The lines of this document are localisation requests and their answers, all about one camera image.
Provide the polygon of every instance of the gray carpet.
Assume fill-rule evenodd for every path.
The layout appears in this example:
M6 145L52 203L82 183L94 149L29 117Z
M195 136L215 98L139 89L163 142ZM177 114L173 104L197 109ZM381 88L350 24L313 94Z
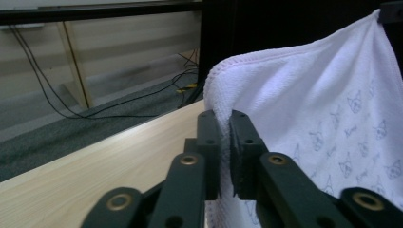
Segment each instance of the gray carpet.
M176 83L183 87L196 82L196 75L186 75ZM122 99L103 104L81 113L89 115L102 108L128 101L171 84L171 81L127 95ZM171 86L152 96L110 108L95 117L112 115L163 115L174 111L182 102L182 95ZM192 90L185 92L189 96ZM39 129L0 143L0 181L25 173L40 165L52 162L81 148L99 142L132 126L147 122L147 118L110 118L100 120L63 119Z

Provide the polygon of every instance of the wooden table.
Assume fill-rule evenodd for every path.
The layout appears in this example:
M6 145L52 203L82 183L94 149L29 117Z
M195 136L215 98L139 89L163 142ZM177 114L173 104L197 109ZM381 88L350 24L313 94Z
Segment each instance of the wooden table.
M80 227L107 191L148 190L196 137L203 111L202 101L189 105L1 182L0 227Z

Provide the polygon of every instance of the power cord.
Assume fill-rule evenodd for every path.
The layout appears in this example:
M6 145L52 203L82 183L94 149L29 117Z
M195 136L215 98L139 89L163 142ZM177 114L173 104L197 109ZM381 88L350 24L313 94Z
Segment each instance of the power cord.
M183 59L186 60L186 63L183 64L184 67L199 67L199 64L198 64L198 63L192 61L192 57L193 57L194 55L196 55L196 56L195 56L196 60L198 59L198 51L199 51L198 49L194 49L189 58L187 58L186 56L183 56L182 54L178 54L178 55L180 55L181 57L183 57Z
M175 77L172 78L171 82L174 84L174 86L175 86L178 90L181 90L181 88L176 84ZM178 106L178 109L181 108L181 107L183 106L183 103L184 103L184 97L185 97L185 96L184 96L184 93L182 92L181 95L182 95L182 100L181 100L181 104Z
M159 93L159 92L162 92L162 91L168 89L168 88L171 87L171 86L176 86L176 87L178 87L178 86L176 85L176 82L178 82L178 80L180 80L181 77L182 77L184 74L187 74L187 73L194 73L194 72L191 72L191 71L196 69L196 68L190 68L190 69L185 70L183 73L176 75L176 76L171 80L171 84L170 84L170 85L167 85L167 86L165 86L164 88L159 89L159 90L156 91L156 92L152 92L152 93L150 93L150 94L146 94L146 95L143 95L143 96L140 96L140 97L137 97L137 98L133 98L133 99L130 99L130 100L128 100L128 101L120 102L120 103L118 103L118 104L114 104L114 105L112 105L112 106L105 107L105 108L103 108L103 109L101 109L101 110L99 110L99 111L96 111L96 112L92 113L92 114L83 116L83 115L81 115L81 114L78 114L78 113L72 111L72 110L63 102L63 100L59 97L59 95L56 93L56 91L53 89L53 87L51 86L50 82L48 81L47 76L44 74L44 72L42 71L42 69L39 67L39 65L38 65L38 63L37 63L37 61L36 61L35 56L33 55L33 53L32 53L32 51L31 51L31 49L30 49L28 43L26 42L26 40L24 39L24 37L23 37L23 36L21 35L21 33L19 32L18 28L17 28L16 26L9 26L9 28L10 28L10 30L12 31L12 34L14 35L14 37L16 38L16 40L18 41L18 44L20 45L20 47L21 47L21 48L23 49L23 51L25 52L25 54L26 54L26 56L27 56L27 58L28 58L28 60L29 60L29 64L30 64L30 66L32 67L32 69L33 69L33 71L34 71L34 73L35 73L35 76L36 76L36 78L37 78L37 80L38 80L38 82L39 82L39 84L40 84L40 86L41 86L41 89L42 89L42 91L43 91L43 93L44 93L44 95L45 95L45 97L46 97L48 103L49 103L50 106L53 108L53 110L55 110L59 115L65 117L65 118L67 118L67 119L73 119L73 120L77 120L77 119L99 120L99 119L107 119L107 118L128 118L128 117L151 118L151 117L157 117L157 116L159 116L159 115L119 115L119 116L105 116L105 117L93 117L93 116L95 116L95 115L97 115L97 114L99 114L99 113L101 113L101 112L103 112L103 111L105 111L105 110L108 110L108 109L110 109L110 108L112 108L112 107L115 107L115 106L118 106L118 105L123 105L123 104L129 103L129 102L132 102L132 101L135 101L135 100L139 100L139 99L141 99L141 98L145 98L145 97L148 97L148 96L152 96L152 95L154 95L154 94L157 94L157 93ZM52 103L52 102L50 101L50 99L48 98L48 95L47 95L47 93L46 93L46 91L45 91L45 89L44 89L44 86L43 86L43 84L42 84L42 81L41 81L41 79L40 79L40 77L39 77L39 74L38 74L38 72L37 72L37 70L36 70L35 67L38 68L38 71L41 73L41 75L43 76L43 78L44 78L45 81L47 82L47 84L48 84L50 90L51 90L51 91L53 92L53 94L57 97L57 99L59 100L59 102L62 103L62 105L63 105L70 113L72 113L72 114L75 115L76 117L67 116L67 115L63 114L61 111L57 110L57 108L53 105L53 103Z

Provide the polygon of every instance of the black wire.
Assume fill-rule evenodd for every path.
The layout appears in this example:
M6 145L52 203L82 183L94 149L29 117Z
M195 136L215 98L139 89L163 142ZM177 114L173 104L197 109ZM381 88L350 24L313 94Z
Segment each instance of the black wire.
M181 88L175 83L175 77L174 78L172 78L172 83L174 84L174 86L178 89L178 90L181 90ZM178 106L178 108L180 108L182 105L183 105L183 102L184 102L184 92L181 92L181 95L182 95L182 100L181 100L181 104L179 104L179 106Z
M192 61L192 57L193 57L193 55L195 55L196 52L197 52L197 50L194 49L189 58L187 58L186 56L183 56L182 54L179 54L180 56L183 57L183 59L186 60L186 62L183 64L184 67L199 67L198 63Z
M168 85L168 86L166 86L166 87L164 87L164 88L162 88L162 89L160 89L160 90L158 90L158 91L156 91L156 92L153 92L153 93L150 93L150 94L146 94L146 95L143 95L143 96L140 96L140 97L137 97L137 98L133 98L133 99L130 99L130 100L128 100L128 101L121 102L121 103L118 103L118 104L114 104L114 105L112 105L112 106L105 107L105 108L103 108L103 109L101 109L101 110L99 110L99 111L97 111L97 112L95 112L95 113L92 113L92 114L90 114L90 115L82 116L82 115L80 115L80 114L78 114L78 113L72 111L72 110L63 102L63 100L58 96L58 94L56 93L56 91L53 89L53 87L51 86L50 82L48 81L47 76L44 74L44 72L41 70L41 68L39 67L38 63L36 62L35 56L33 55L32 51L30 50L30 47L29 47L29 45L27 44L27 42L25 41L24 37L23 37L23 36L21 35L21 33L19 32L18 28L17 28L16 26L14 26L14 28L12 28L12 27L10 26L10 29L11 29L13 35L15 36L15 38L17 39L19 45L21 46L21 48L22 48L23 51L25 52L27 58L29 59L29 64L30 64L30 66L32 67L32 69L33 69L33 71L34 71L34 73L35 73L35 75L36 75L36 78L38 79L38 82L39 82L39 84L40 84L40 86L41 86L41 88L42 88L42 91L43 91L43 93L44 93L44 95L45 95L45 97L46 97L48 103L49 103L50 106L53 108L53 110L55 110L58 114L60 114L61 116L65 117L65 118L68 118L68 119L75 119L75 120L76 120L76 119L99 120L99 119L106 119L106 118L126 118L126 117L138 117L138 118L142 118L142 117L157 117L157 116L159 116L159 115L119 115L119 116L105 116L105 117L92 117L92 116L94 116L94 115L96 115L96 114L98 114L98 113L100 113L100 112L103 112L103 111L105 111L105 110L107 110L107 109L110 109L110 108L112 108L112 107L115 107L115 106L118 106L118 105L123 105L123 104L129 103L129 102L132 102L132 101L135 101L135 100L138 100L138 99L141 99L141 98L145 98L145 97L148 97L148 96L157 94L157 93L159 93L159 92L162 92L162 91L164 91L165 89L171 87L172 85L176 85L175 83L176 83L179 79L181 79L181 77L182 77L184 74L188 73L188 71L194 70L194 68L192 68L192 69L187 69L187 70L185 70L183 73L176 75L176 76L173 78L172 83L171 83L170 85ZM44 86L42 85L41 79L39 78L38 72L36 71L36 68L35 68L34 65L36 65L36 67L38 68L39 72L42 74L43 78L45 79L45 81L47 82L47 84L48 84L48 86L50 87L51 91L52 91L52 92L54 93L54 95L57 97L57 99L59 100L59 102L62 103L62 105L63 105L69 112L71 112L72 114L74 114L74 115L76 115L76 116L78 116L78 117L69 117L69 116L66 116L65 114L61 113L59 110L57 110L57 108L52 104L52 102L51 102L50 99L48 98L48 95L47 95L47 93L46 93L46 91L45 91L45 89L44 89Z
M18 44L21 46L21 48L23 48L23 51L25 52L26 56L28 57L29 64L30 64L30 66L32 67L32 69L33 69L33 71L34 71L35 76L36 76L36 78L38 79L39 85L41 86L42 90L44 91L44 95L45 95L46 99L48 100L50 106L51 106L57 113L59 113L59 115L65 117L65 118L68 118L68 119L77 119L77 118L72 118L72 117L66 116L65 114L61 113L61 112L60 112L59 110L57 110L56 107L50 102L50 100L49 100L49 98L48 98L48 95L47 95L47 93L45 92L44 86L42 85L41 79L39 78L38 72L36 71L35 66L34 66L32 60L29 58L29 54L27 53L27 50L24 48L24 45L22 44L20 38L19 38L19 37L17 36L17 34L15 33L14 28L12 28L12 27L10 26L10 30L12 31L12 34L14 35L15 39L18 41Z

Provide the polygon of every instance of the white towel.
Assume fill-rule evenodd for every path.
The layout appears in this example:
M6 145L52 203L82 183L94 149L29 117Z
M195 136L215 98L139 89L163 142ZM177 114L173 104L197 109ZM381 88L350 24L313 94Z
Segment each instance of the white towel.
M232 109L249 115L268 149L293 158L319 189L338 198L360 186L403 209L403 84L378 15L312 44L235 56L210 71L206 109L224 134L222 199L207 203L210 227L259 227L255 203L232 197Z

